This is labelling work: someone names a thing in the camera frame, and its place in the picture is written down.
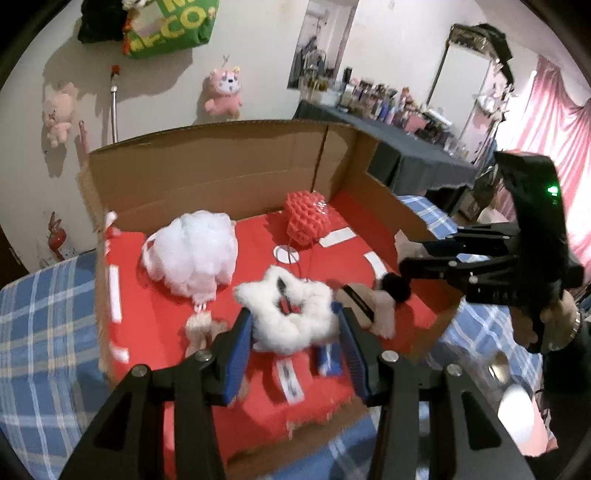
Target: pink stuffed animal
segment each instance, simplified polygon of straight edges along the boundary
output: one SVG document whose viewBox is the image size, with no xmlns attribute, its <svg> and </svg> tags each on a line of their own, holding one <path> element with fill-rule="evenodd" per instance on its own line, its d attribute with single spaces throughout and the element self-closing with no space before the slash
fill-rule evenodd
<svg viewBox="0 0 591 480">
<path fill-rule="evenodd" d="M 43 105 L 43 122 L 49 130 L 47 138 L 53 148 L 68 139 L 77 96 L 78 89 L 68 83 Z"/>
<path fill-rule="evenodd" d="M 205 110 L 210 115 L 231 115 L 234 118 L 240 116 L 242 98 L 240 97 L 240 80 L 238 73 L 240 68 L 233 70 L 215 69 L 209 76 L 209 86 L 213 98 L 205 102 Z"/>
</svg>

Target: dark tablecloth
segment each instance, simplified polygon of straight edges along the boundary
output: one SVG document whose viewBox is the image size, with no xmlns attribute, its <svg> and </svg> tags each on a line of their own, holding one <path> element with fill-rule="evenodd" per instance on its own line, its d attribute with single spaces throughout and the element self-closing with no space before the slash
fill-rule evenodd
<svg viewBox="0 0 591 480">
<path fill-rule="evenodd" d="M 380 140 L 368 171 L 393 194 L 474 185 L 477 171 L 473 165 L 399 128 L 306 101 L 300 102 L 294 118 L 346 123 Z"/>
</svg>

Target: small figurine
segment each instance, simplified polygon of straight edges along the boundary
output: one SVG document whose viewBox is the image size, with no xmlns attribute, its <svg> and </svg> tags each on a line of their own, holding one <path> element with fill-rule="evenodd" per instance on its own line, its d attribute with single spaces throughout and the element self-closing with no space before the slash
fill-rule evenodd
<svg viewBox="0 0 591 480">
<path fill-rule="evenodd" d="M 209 87 L 213 97 L 205 102 L 205 110 L 210 115 L 231 115 L 233 118 L 240 116 L 242 98 L 239 72 L 239 67 L 233 70 L 214 69 L 211 72 Z"/>
</svg>

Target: mirror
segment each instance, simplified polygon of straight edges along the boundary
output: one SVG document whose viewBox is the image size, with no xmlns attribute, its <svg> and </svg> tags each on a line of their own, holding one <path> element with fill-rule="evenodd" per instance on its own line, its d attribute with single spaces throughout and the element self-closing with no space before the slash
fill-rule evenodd
<svg viewBox="0 0 591 480">
<path fill-rule="evenodd" d="M 295 48 L 288 88 L 306 73 L 336 78 L 358 0 L 310 0 Z"/>
</svg>

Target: white paper label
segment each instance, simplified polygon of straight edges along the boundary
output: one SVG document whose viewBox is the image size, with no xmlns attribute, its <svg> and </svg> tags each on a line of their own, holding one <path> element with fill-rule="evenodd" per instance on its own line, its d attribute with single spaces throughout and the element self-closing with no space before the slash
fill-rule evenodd
<svg viewBox="0 0 591 480">
<path fill-rule="evenodd" d="M 121 292 L 119 290 L 119 266 L 109 265 L 109 297 L 111 299 L 111 321 L 121 323 Z"/>
<path fill-rule="evenodd" d="M 304 392 L 297 380 L 294 364 L 290 359 L 278 360 L 276 363 L 279 383 L 287 403 L 293 405 L 304 400 Z"/>
<path fill-rule="evenodd" d="M 345 242 L 346 240 L 350 240 L 355 238 L 357 235 L 351 228 L 346 227 L 340 230 L 335 230 L 334 232 L 329 233 L 324 238 L 320 239 L 320 244 L 323 247 L 332 247 L 333 245 L 340 244 Z"/>
<path fill-rule="evenodd" d="M 122 364 L 129 363 L 129 350 L 127 348 L 116 346 L 112 342 L 109 342 L 109 350 L 111 350 L 111 355 L 118 362 Z"/>
<path fill-rule="evenodd" d="M 386 273 L 388 273 L 388 270 L 386 270 L 384 262 L 382 262 L 382 259 L 378 257 L 378 254 L 376 252 L 367 252 L 364 255 L 364 257 L 371 265 L 371 268 L 374 269 L 376 280 L 380 280 Z"/>
</svg>

